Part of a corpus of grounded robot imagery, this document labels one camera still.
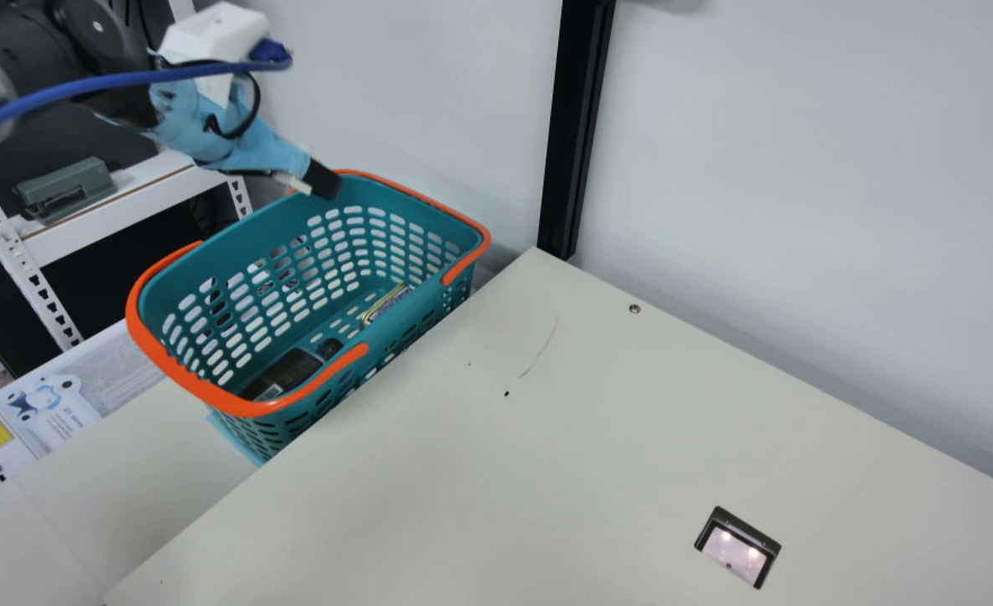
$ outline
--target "teal basket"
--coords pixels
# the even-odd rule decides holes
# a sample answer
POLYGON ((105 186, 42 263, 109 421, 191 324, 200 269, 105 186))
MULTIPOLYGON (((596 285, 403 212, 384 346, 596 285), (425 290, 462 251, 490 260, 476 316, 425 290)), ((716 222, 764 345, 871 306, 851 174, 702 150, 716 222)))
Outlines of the teal basket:
POLYGON ((484 226, 390 181, 343 172, 334 202, 294 194, 164 258, 130 292, 143 350, 260 460, 376 375, 470 294, 484 226), (365 326, 393 289, 412 291, 365 326), (343 347, 269 401, 237 395, 293 348, 343 347))

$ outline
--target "basket hole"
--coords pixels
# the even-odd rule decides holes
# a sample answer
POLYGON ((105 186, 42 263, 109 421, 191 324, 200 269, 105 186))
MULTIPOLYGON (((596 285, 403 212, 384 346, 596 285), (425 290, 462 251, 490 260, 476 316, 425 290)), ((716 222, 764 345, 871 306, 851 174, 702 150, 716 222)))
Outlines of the basket hole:
POLYGON ((253 296, 246 295, 246 299, 239 300, 239 302, 235 304, 235 311, 246 310, 249 306, 253 306, 253 296))

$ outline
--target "table surface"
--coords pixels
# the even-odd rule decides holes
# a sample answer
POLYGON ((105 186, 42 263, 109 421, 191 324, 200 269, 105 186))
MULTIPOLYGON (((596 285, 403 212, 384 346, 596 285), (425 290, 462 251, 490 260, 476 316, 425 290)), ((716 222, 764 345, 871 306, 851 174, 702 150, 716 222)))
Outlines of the table surface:
POLYGON ((254 471, 170 380, 0 490, 0 605, 101 595, 254 471))
POLYGON ((993 603, 993 479, 535 250, 105 603, 993 603))

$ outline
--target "white wall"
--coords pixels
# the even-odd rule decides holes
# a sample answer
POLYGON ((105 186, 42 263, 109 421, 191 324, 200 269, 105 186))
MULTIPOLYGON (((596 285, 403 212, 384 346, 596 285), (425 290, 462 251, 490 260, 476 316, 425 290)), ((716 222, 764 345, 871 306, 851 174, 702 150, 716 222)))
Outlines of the white wall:
POLYGON ((993 475, 993 0, 624 0, 577 262, 993 475))
POLYGON ((327 166, 400 181, 534 244, 560 0, 243 0, 295 51, 263 115, 327 166))

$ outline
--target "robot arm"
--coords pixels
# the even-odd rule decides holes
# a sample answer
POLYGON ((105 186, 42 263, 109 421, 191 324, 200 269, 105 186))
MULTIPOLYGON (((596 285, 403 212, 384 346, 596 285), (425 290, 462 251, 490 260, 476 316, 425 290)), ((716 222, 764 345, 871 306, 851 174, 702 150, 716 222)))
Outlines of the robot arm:
POLYGON ((339 177, 258 116, 250 72, 292 62, 267 35, 264 15, 219 3, 171 26, 151 53, 101 0, 0 3, 0 141, 29 114, 70 100, 205 168, 334 199, 339 177))

